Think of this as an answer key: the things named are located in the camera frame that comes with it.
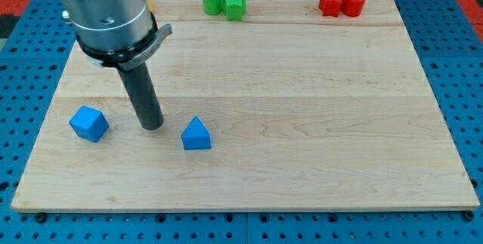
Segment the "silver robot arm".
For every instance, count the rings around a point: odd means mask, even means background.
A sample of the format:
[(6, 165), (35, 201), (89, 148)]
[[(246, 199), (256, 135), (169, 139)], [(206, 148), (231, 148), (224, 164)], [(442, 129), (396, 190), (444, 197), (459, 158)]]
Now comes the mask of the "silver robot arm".
[(124, 63), (158, 30), (146, 0), (61, 0), (76, 39), (96, 63)]

